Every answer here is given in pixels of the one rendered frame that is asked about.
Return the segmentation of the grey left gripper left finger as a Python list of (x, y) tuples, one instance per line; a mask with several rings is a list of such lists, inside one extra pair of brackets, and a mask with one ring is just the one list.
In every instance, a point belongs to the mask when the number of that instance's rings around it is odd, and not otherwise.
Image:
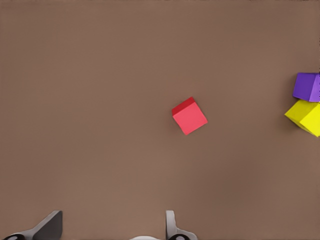
[(54, 210), (35, 227), (13, 233), (3, 240), (60, 240), (63, 233), (63, 211)]

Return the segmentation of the purple wooden cube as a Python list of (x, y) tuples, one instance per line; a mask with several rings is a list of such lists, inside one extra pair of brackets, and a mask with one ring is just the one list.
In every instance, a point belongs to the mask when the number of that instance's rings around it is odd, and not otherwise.
[(297, 73), (292, 95), (308, 102), (320, 102), (320, 74)]

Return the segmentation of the yellow wooden cube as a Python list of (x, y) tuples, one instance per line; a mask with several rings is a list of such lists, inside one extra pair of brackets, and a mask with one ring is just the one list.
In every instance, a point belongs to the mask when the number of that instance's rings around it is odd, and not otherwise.
[(299, 99), (284, 115), (301, 129), (320, 137), (320, 102)]

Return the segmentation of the red wooden cube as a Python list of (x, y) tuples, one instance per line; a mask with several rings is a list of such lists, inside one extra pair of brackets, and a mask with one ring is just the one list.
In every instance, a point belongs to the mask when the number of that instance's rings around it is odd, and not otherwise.
[(175, 122), (185, 135), (208, 123), (207, 118), (193, 97), (189, 97), (171, 110)]

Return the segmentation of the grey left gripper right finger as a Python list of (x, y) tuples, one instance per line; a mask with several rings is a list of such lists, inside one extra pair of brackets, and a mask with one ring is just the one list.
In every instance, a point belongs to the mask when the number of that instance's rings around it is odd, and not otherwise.
[(177, 227), (173, 210), (166, 210), (165, 214), (166, 240), (198, 240), (198, 237), (194, 233)]

